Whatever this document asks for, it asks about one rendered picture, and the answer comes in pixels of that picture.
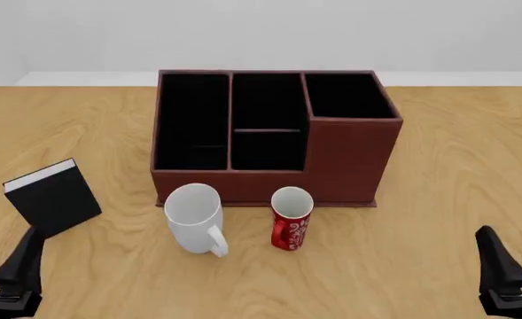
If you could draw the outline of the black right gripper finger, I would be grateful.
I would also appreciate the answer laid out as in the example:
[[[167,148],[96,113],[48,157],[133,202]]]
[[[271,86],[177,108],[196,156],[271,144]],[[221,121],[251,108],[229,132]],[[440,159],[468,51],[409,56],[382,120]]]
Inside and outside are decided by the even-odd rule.
[[[479,292],[522,294],[522,266],[511,256],[493,228],[475,233],[480,259]]]

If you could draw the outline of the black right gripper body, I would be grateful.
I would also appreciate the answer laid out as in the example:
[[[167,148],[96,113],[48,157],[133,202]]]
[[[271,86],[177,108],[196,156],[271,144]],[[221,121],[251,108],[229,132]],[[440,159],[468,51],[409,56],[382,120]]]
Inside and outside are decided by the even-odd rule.
[[[522,315],[522,293],[506,295],[489,290],[481,293],[479,300],[487,315]]]

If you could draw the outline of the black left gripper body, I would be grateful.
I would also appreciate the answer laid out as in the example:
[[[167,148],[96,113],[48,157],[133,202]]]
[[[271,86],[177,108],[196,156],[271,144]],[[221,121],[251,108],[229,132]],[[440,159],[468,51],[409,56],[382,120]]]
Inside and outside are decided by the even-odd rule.
[[[33,317],[43,297],[35,292],[23,292],[19,296],[0,295],[0,319]]]

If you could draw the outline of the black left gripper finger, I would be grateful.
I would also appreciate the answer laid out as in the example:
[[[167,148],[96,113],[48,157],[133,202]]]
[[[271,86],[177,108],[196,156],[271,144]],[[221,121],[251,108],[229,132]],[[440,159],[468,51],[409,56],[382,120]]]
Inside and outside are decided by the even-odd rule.
[[[0,296],[16,297],[24,292],[42,294],[40,265],[44,236],[30,227],[0,266]]]

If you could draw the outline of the white mug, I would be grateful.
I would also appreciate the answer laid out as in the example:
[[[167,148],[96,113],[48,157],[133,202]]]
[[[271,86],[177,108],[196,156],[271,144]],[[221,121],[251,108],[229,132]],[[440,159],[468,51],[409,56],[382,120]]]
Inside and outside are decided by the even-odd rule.
[[[164,213],[175,240],[187,252],[217,257],[229,253],[221,198],[210,185],[190,183],[175,189],[166,198]]]

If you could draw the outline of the red-brown desk caddy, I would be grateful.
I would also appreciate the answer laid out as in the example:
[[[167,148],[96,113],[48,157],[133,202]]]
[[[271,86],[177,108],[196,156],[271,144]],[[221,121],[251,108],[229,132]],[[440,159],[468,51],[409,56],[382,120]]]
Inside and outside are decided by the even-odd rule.
[[[285,186],[318,206],[375,206],[402,123],[372,71],[162,70],[156,204],[204,183],[225,206],[268,206]]]

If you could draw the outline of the red patterned mug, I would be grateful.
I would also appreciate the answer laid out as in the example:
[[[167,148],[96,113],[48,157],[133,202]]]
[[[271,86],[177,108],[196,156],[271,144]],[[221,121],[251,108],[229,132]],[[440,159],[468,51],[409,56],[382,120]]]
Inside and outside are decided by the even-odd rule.
[[[280,188],[270,199],[273,214],[271,244],[288,252],[302,247],[314,200],[307,191],[294,186]]]

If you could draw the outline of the black book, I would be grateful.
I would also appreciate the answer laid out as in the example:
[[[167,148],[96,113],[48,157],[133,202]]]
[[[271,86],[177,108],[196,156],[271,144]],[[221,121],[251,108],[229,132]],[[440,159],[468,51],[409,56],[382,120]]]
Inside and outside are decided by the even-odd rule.
[[[102,213],[74,159],[3,183],[4,195],[44,238],[57,236]]]

